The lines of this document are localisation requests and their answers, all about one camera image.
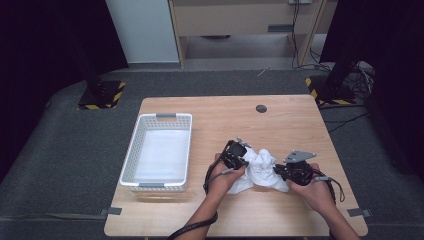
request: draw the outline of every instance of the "human arm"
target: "human arm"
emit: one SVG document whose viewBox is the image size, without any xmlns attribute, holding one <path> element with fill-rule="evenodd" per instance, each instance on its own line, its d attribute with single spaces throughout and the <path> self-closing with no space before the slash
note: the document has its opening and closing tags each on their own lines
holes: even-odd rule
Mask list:
<svg viewBox="0 0 424 240">
<path fill-rule="evenodd" d="M 312 163 L 310 165 L 312 168 L 319 170 L 318 164 Z M 330 190 L 325 182 L 312 180 L 310 184 L 300 186 L 287 180 L 287 184 L 291 190 L 301 195 L 309 206 L 324 218 L 331 233 L 337 240 L 359 239 L 355 230 L 334 204 Z"/>
<path fill-rule="evenodd" d="M 225 198 L 227 192 L 233 186 L 234 182 L 244 174 L 245 168 L 246 167 L 243 166 L 238 170 L 220 175 L 219 177 L 213 179 L 213 181 L 209 182 L 208 194 L 200 204 L 199 208 L 184 226 L 211 219 L 217 212 L 219 205 Z M 223 162 L 218 163 L 215 169 L 212 171 L 211 178 L 220 174 L 224 170 L 228 170 L 225 164 Z M 175 239 L 205 239 L 209 227 L 210 225 L 193 229 L 183 233 Z"/>
</svg>

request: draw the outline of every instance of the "metal bracket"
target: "metal bracket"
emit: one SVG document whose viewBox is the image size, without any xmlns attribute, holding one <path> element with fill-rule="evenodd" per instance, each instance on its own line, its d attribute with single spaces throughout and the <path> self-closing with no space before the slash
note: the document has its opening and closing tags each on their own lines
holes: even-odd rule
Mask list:
<svg viewBox="0 0 424 240">
<path fill-rule="evenodd" d="M 362 210 L 360 208 L 354 208 L 354 209 L 348 209 L 347 212 L 349 213 L 349 216 L 356 217 L 356 216 L 364 216 L 364 218 L 372 217 L 371 210 L 365 209 Z"/>
<path fill-rule="evenodd" d="M 292 150 L 292 152 L 284 158 L 285 163 L 297 163 L 301 161 L 305 161 L 306 159 L 316 157 L 315 153 L 310 152 L 302 152 L 298 150 Z"/>
</svg>

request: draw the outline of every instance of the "white plastic basket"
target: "white plastic basket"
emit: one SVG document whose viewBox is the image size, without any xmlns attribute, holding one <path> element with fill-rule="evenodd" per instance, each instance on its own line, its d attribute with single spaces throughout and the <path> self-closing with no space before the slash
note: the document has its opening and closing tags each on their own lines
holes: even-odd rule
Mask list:
<svg viewBox="0 0 424 240">
<path fill-rule="evenodd" d="M 191 126 L 187 113 L 140 115 L 119 183 L 133 191 L 184 191 Z"/>
</svg>

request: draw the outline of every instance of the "round hole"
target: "round hole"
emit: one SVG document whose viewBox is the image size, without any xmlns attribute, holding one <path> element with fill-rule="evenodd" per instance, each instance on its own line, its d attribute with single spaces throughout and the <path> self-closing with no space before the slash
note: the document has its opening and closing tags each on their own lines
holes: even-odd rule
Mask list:
<svg viewBox="0 0 424 240">
<path fill-rule="evenodd" d="M 267 111 L 267 108 L 265 105 L 258 105 L 256 106 L 256 111 L 260 112 L 260 113 L 264 113 Z"/>
</svg>

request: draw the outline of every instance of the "basket handle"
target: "basket handle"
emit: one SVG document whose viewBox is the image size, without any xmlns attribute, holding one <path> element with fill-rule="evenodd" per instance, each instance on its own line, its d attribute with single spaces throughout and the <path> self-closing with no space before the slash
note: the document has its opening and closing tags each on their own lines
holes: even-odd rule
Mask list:
<svg viewBox="0 0 424 240">
<path fill-rule="evenodd" d="M 164 183 L 139 183 L 139 187 L 165 187 Z"/>
<path fill-rule="evenodd" d="M 177 118 L 176 113 L 156 113 L 156 118 Z"/>
</svg>

